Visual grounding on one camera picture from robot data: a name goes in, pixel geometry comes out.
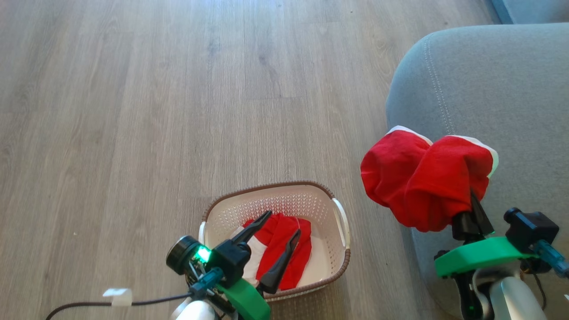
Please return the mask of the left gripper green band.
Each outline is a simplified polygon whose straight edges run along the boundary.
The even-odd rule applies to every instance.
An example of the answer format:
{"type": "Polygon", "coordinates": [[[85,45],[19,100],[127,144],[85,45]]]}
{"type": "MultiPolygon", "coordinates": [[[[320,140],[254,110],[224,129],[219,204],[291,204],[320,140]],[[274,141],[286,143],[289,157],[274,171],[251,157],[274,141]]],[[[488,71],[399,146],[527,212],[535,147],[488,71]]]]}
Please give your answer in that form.
{"type": "Polygon", "coordinates": [[[217,287],[244,320],[270,319],[271,309],[261,294],[275,294],[278,291],[293,251],[301,238],[301,230],[297,229],[286,243],[282,255],[262,275],[258,292],[243,278],[244,267],[251,256],[248,241],[262,229],[271,216],[272,211],[265,211],[232,239],[227,239],[212,249],[208,260],[209,270],[218,268],[222,271],[217,287]]]}

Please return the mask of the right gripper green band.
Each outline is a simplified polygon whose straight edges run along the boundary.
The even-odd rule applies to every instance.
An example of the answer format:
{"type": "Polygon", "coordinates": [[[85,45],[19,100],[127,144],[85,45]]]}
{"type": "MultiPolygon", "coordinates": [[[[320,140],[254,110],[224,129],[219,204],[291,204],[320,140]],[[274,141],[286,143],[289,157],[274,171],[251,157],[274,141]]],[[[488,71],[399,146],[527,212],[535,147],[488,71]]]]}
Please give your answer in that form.
{"type": "MultiPolygon", "coordinates": [[[[452,218],[452,232],[453,239],[463,242],[495,233],[475,191],[471,190],[471,212],[460,212],[452,218]]],[[[443,253],[434,259],[434,265],[437,277],[448,278],[480,268],[535,257],[532,252],[520,252],[506,237],[492,237],[443,253]]]]}

